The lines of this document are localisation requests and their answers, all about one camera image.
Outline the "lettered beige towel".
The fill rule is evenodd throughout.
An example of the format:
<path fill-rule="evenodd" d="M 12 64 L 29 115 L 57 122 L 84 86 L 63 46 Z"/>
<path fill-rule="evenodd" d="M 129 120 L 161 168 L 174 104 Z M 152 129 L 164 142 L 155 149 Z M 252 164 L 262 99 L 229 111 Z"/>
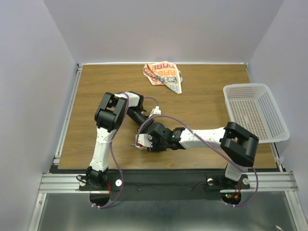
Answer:
<path fill-rule="evenodd" d="M 142 73 L 154 86 L 166 86 L 176 94 L 182 94 L 182 76 L 176 64 L 167 61 L 146 63 Z"/>

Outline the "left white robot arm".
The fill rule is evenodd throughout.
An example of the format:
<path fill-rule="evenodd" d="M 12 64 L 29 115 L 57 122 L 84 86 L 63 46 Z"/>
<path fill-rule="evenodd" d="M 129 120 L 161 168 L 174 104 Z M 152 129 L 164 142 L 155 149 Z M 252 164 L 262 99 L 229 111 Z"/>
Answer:
<path fill-rule="evenodd" d="M 143 100 L 143 95 L 131 91 L 104 94 L 94 116 L 97 135 L 93 157 L 86 175 L 77 176 L 80 188 L 89 186 L 92 190 L 102 190 L 110 185 L 107 182 L 107 173 L 113 139 L 126 115 L 135 123 L 142 124 L 145 121 L 146 117 L 142 115 Z"/>

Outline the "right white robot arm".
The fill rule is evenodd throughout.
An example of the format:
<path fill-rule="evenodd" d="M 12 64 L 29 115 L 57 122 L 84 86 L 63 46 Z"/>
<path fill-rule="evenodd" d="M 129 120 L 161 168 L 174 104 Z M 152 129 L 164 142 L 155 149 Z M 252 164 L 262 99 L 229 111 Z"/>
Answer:
<path fill-rule="evenodd" d="M 221 176 L 221 182 L 225 187 L 232 188 L 239 182 L 242 174 L 254 166 L 259 138 L 235 122 L 229 122 L 222 128 L 197 130 L 170 130 L 161 123 L 151 122 L 136 136 L 136 142 L 149 152 L 191 148 L 223 150 L 230 161 Z"/>

